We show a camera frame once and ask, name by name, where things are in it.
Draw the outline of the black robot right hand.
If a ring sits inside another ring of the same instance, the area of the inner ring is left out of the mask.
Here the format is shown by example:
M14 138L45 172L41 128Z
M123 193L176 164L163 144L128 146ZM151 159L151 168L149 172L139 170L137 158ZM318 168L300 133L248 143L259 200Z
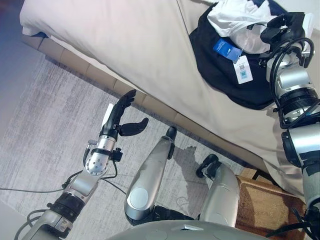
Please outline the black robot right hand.
M274 49L286 41L303 38L305 37L304 18L304 12L283 13L267 23L266 29L260 34L260 39Z

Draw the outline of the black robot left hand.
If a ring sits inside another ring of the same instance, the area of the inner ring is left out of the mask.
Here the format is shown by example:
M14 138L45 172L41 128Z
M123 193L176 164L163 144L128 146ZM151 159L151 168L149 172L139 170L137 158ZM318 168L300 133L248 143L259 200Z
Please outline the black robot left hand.
M124 94L114 105L107 122L102 126L99 136L109 136L118 139L118 135L122 137L135 136L143 132L149 122L145 117L141 122L125 123L120 125L121 118L125 109L130 107L135 100L137 90L133 89Z

